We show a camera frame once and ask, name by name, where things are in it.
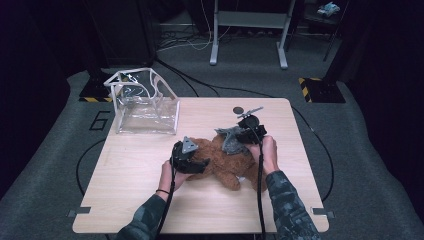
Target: transparent acrylic box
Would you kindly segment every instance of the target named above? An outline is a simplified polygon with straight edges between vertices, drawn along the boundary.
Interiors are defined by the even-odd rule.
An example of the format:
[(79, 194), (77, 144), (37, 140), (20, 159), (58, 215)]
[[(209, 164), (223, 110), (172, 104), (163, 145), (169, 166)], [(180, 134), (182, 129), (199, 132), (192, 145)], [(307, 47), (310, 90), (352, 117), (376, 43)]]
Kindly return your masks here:
[(116, 133), (176, 134), (180, 99), (153, 69), (118, 71), (104, 85), (113, 99)]

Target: camouflage sleeve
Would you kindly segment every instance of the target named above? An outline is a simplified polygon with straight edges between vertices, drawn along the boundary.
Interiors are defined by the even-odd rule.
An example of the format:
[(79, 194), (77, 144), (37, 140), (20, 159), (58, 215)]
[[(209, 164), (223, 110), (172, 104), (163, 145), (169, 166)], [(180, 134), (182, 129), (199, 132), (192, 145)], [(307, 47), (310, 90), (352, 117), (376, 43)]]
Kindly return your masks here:
[(132, 221), (118, 232), (115, 239), (155, 239), (165, 205), (166, 202), (159, 196), (151, 196), (137, 209)]
[(319, 233), (297, 195), (296, 188), (282, 171), (266, 177), (279, 239), (318, 240)]

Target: black cable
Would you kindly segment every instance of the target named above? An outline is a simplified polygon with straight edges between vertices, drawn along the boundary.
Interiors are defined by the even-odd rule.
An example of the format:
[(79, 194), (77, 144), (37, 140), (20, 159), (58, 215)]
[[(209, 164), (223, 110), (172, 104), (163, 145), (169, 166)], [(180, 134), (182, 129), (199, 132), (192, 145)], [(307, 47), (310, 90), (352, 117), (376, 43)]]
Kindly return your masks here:
[(159, 63), (159, 64), (161, 64), (162, 66), (164, 66), (164, 67), (166, 67), (166, 68), (168, 68), (169, 70), (171, 70), (171, 71), (173, 71), (174, 73), (176, 73), (178, 76), (185, 76), (185, 77), (187, 77), (188, 79), (190, 79), (190, 80), (192, 80), (193, 82), (196, 82), (196, 83), (199, 83), (199, 84), (201, 84), (201, 85), (203, 85), (203, 86), (206, 86), (206, 87), (208, 87), (208, 88), (210, 88), (212, 91), (214, 91), (215, 92), (215, 94), (218, 96), (218, 97), (220, 97), (220, 95), (219, 95), (219, 93), (215, 90), (215, 89), (213, 89), (213, 87), (211, 86), (211, 85), (209, 85), (209, 84), (206, 84), (206, 83), (204, 83), (204, 82), (201, 82), (201, 81), (199, 81), (199, 80), (197, 80), (197, 79), (195, 79), (195, 78), (193, 78), (193, 77), (191, 77), (191, 76), (189, 76), (189, 75), (187, 75), (187, 74), (185, 74), (185, 73), (183, 73), (183, 72), (181, 72), (180, 70), (178, 70), (178, 69), (176, 69), (176, 68), (174, 68), (174, 67), (172, 67), (172, 66), (170, 66), (170, 65), (168, 65), (167, 63), (165, 63), (164, 61), (162, 61), (162, 60), (160, 60), (157, 56), (156, 56), (156, 61)]
[(175, 169), (174, 169), (174, 161), (173, 159), (170, 159), (171, 164), (171, 189), (169, 190), (168, 199), (166, 200), (165, 209), (162, 213), (162, 218), (160, 219), (158, 229), (156, 230), (156, 239), (158, 239), (160, 231), (162, 230), (163, 224), (165, 223), (166, 215), (168, 214), (169, 207), (171, 206), (172, 196), (174, 195), (175, 191)]
[[(82, 196), (83, 196), (83, 197), (84, 197), (84, 195), (85, 195), (85, 191), (84, 191), (84, 189), (82, 188), (81, 181), (80, 181), (80, 179), (79, 179), (79, 166), (80, 166), (80, 164), (81, 164), (82, 159), (83, 159), (83, 158), (84, 158), (84, 156), (88, 153), (88, 151), (90, 151), (92, 148), (94, 148), (95, 146), (97, 146), (97, 144), (102, 143), (102, 142), (104, 142), (104, 141), (106, 141), (106, 138), (104, 138), (104, 139), (102, 139), (102, 140), (99, 140), (99, 141), (97, 141), (96, 143), (92, 144), (89, 148), (87, 148), (87, 149), (84, 151), (84, 153), (83, 153), (83, 154), (81, 155), (81, 157), (78, 159), (77, 167), (76, 167), (76, 170), (75, 170), (75, 178), (77, 179), (78, 188), (79, 188), (79, 190), (80, 190), (80, 192), (81, 192), (81, 194), (82, 194)], [(106, 239), (107, 239), (107, 240), (110, 240), (109, 235), (105, 234), (105, 237), (106, 237)]]
[(292, 109), (296, 111), (297, 114), (302, 118), (302, 120), (305, 122), (306, 126), (312, 131), (312, 133), (315, 135), (315, 137), (318, 139), (318, 141), (321, 143), (322, 147), (324, 148), (325, 152), (328, 156), (328, 161), (330, 162), (330, 168), (331, 168), (331, 180), (330, 180), (330, 187), (327, 191), (327, 193), (324, 195), (323, 198), (321, 198), (321, 201), (324, 202), (327, 200), (328, 196), (330, 196), (331, 191), (333, 190), (334, 185), (334, 165), (333, 165), (333, 158), (330, 155), (330, 152), (328, 151), (327, 147), (325, 146), (324, 142), (321, 140), (321, 138), (318, 136), (318, 134), (315, 132), (315, 130), (309, 125), (308, 121), (306, 121), (305, 117), (297, 110), (295, 107), (292, 106)]
[(258, 140), (259, 144), (259, 167), (258, 167), (258, 191), (257, 191), (257, 201), (258, 201), (258, 212), (259, 212), (259, 221), (261, 223), (261, 230), (262, 230), (262, 240), (266, 240), (266, 230), (265, 230), (265, 222), (264, 222), (264, 214), (262, 210), (262, 171), (264, 169), (264, 153), (263, 153), (263, 144), (262, 139), (259, 138), (258, 134), (256, 134), (255, 130), (246, 123), (246, 125), (252, 130), (252, 132), (255, 134), (256, 139)]
[[(163, 61), (159, 60), (158, 58), (156, 58), (156, 60), (163, 66), (169, 68), (169, 69), (174, 69), (176, 72), (180, 73), (181, 75), (184, 76), (188, 76), (187, 74), (181, 72), (180, 70), (169, 66), (168, 64), (164, 63)], [(246, 89), (241, 89), (241, 88), (229, 88), (229, 87), (221, 87), (221, 86), (216, 86), (216, 85), (212, 85), (212, 84), (207, 84), (204, 82), (201, 82), (200, 80), (197, 80), (193, 77), (188, 76), (188, 78), (192, 81), (195, 81), (199, 84), (202, 84), (204, 86), (208, 86), (210, 88), (220, 88), (220, 89), (227, 89), (227, 90), (235, 90), (235, 91), (244, 91), (244, 92), (249, 92), (249, 93), (254, 93), (254, 94), (258, 94), (258, 95), (262, 95), (262, 96), (266, 96), (269, 98), (276, 98), (274, 96), (271, 96), (269, 94), (265, 94), (265, 93), (260, 93), (260, 92), (256, 92), (256, 91), (251, 91), (251, 90), (246, 90)], [(330, 167), (331, 167), (331, 180), (330, 180), (330, 187), (327, 191), (327, 193), (324, 195), (323, 198), (321, 198), (321, 201), (324, 202), (325, 200), (327, 200), (327, 198), (330, 196), (332, 190), (333, 190), (333, 185), (334, 185), (334, 165), (333, 165), (333, 159), (330, 155), (330, 152), (328, 151), (327, 147), (325, 146), (324, 142), (321, 140), (321, 138), (318, 136), (318, 134), (314, 131), (314, 129), (309, 125), (308, 121), (305, 119), (305, 117), (300, 113), (299, 110), (297, 110), (295, 107), (291, 106), (291, 108), (302, 118), (302, 120), (305, 122), (306, 126), (309, 127), (309, 129), (312, 131), (312, 133), (315, 135), (315, 137), (318, 139), (318, 141), (320, 142), (320, 144), (322, 145), (322, 147), (324, 148), (327, 156), (328, 156), (328, 160), (330, 163)]]

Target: gray carpet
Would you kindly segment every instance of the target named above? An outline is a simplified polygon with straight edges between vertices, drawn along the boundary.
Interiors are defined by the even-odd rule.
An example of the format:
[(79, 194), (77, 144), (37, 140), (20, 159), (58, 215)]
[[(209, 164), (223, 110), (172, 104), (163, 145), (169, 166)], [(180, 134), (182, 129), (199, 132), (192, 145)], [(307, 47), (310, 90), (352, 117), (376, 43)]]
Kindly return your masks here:
[[(287, 53), (288, 70), (281, 70), (275, 38), (232, 39), (220, 46), (217, 66), (209, 66), (211, 46), (172, 48), (158, 53), (173, 67), (205, 83), (243, 88), (284, 97), (302, 113), (322, 139), (334, 162), (334, 188), (324, 202), (336, 214), (324, 239), (423, 239), (424, 227), (401, 184), (387, 172), (370, 144), (365, 122), (353, 96), (339, 82), (345, 104), (306, 103), (299, 77), (323, 77), (336, 52), (322, 58), (327, 42), (296, 36)], [(177, 95), (195, 97), (188, 85), (158, 63), (155, 69)], [(28, 166), (0, 202), (0, 239), (105, 239), (101, 234), (76, 234), (74, 219), (66, 215), (79, 207), (82, 195), (76, 166), (82, 154), (104, 139), (114, 112), (111, 103), (78, 102), (89, 76), (86, 72), (68, 79), (71, 95), (67, 106)], [(209, 88), (192, 83), (201, 97), (214, 97)], [(243, 91), (217, 89), (222, 97), (263, 97)], [(89, 130), (99, 111), (108, 119), (104, 130)], [(330, 186), (328, 156), (311, 130), (295, 113), (299, 131), (321, 196)], [(103, 142), (82, 158), (80, 179), (88, 185)]]

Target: wrist strap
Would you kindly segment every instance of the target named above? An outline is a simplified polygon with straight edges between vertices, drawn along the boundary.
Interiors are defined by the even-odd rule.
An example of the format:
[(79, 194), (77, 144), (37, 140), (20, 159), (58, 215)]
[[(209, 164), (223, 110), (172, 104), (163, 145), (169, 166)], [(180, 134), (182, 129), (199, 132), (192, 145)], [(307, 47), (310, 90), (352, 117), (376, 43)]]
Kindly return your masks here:
[(165, 190), (162, 190), (162, 189), (157, 189), (157, 190), (156, 190), (156, 192), (164, 192), (164, 193), (166, 193), (166, 194), (168, 194), (168, 195), (169, 195), (169, 192), (167, 192), (167, 191), (165, 191)]

